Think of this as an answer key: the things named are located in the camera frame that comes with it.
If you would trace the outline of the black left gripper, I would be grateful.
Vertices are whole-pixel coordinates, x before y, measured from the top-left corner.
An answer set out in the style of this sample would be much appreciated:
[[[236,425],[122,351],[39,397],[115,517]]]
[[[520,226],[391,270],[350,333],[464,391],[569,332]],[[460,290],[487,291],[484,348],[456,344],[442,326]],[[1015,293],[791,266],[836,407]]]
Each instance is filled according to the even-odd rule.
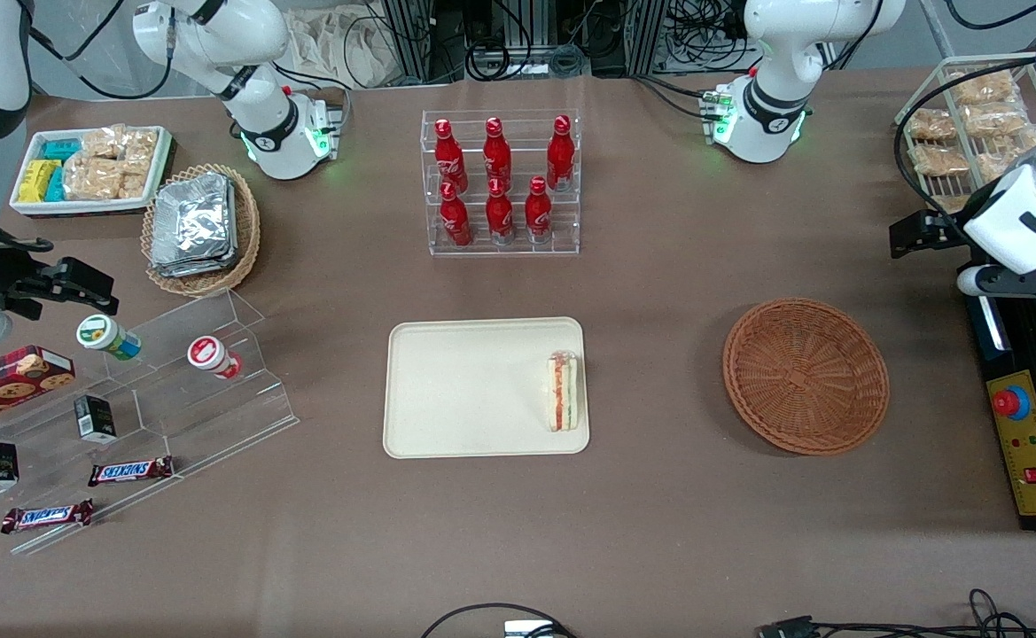
[[[970,247],[970,239],[953,214],[910,214],[890,225],[890,257],[894,260],[920,250],[955,247]]]

